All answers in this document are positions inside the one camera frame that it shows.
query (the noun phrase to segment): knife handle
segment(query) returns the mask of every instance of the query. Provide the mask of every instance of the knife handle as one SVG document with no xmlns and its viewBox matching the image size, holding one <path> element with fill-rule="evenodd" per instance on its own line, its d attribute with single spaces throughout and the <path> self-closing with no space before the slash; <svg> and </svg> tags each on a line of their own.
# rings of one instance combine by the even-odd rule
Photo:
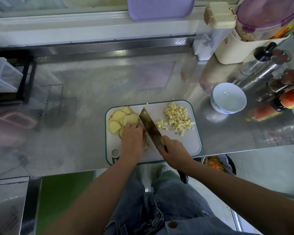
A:
<svg viewBox="0 0 294 235">
<path fill-rule="evenodd" d="M 187 184 L 188 183 L 188 176 L 185 175 L 183 172 L 181 171 L 177 171 L 178 174 L 180 175 L 180 179 L 181 181 L 184 183 L 184 184 Z"/>
</svg>

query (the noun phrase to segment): white bowl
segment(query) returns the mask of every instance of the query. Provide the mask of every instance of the white bowl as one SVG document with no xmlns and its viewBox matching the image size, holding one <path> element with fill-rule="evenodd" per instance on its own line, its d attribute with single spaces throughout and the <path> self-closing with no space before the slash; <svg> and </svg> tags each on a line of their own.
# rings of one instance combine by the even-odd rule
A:
<svg viewBox="0 0 294 235">
<path fill-rule="evenodd" d="M 223 114 L 234 114 L 243 110 L 246 102 L 242 89 L 228 82 L 217 85 L 210 96 L 212 107 Z"/>
</svg>

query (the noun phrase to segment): hand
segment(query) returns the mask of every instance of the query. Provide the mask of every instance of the hand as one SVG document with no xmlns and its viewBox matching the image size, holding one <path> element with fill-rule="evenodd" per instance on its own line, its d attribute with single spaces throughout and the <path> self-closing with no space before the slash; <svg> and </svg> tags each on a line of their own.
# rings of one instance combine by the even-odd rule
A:
<svg viewBox="0 0 294 235">
<path fill-rule="evenodd" d="M 184 172 L 184 168 L 194 161 L 193 158 L 180 141 L 169 139 L 167 136 L 163 138 L 168 149 L 168 152 L 164 147 L 160 150 L 163 159 L 174 169 Z"/>
<path fill-rule="evenodd" d="M 133 163 L 134 166 L 142 157 L 146 135 L 145 129 L 141 125 L 127 123 L 121 136 L 122 143 L 122 158 L 127 163 Z"/>
</svg>

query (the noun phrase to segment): purple lid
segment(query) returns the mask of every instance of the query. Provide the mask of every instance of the purple lid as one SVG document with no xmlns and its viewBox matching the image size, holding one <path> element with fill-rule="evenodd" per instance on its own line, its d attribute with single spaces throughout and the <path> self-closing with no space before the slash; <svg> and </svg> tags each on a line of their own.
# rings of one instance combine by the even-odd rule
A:
<svg viewBox="0 0 294 235">
<path fill-rule="evenodd" d="M 129 16 L 134 21 L 148 21 L 188 16 L 195 0 L 128 0 Z"/>
<path fill-rule="evenodd" d="M 244 0 L 236 11 L 243 30 L 284 26 L 294 18 L 294 0 Z"/>
</svg>

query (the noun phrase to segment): green mat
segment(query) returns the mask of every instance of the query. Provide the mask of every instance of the green mat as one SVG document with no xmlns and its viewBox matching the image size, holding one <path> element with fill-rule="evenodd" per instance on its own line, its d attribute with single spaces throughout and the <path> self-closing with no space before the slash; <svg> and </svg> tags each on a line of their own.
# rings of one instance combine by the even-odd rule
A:
<svg viewBox="0 0 294 235">
<path fill-rule="evenodd" d="M 93 181 L 93 171 L 46 176 L 42 179 L 36 234 L 42 235 Z"/>
</svg>

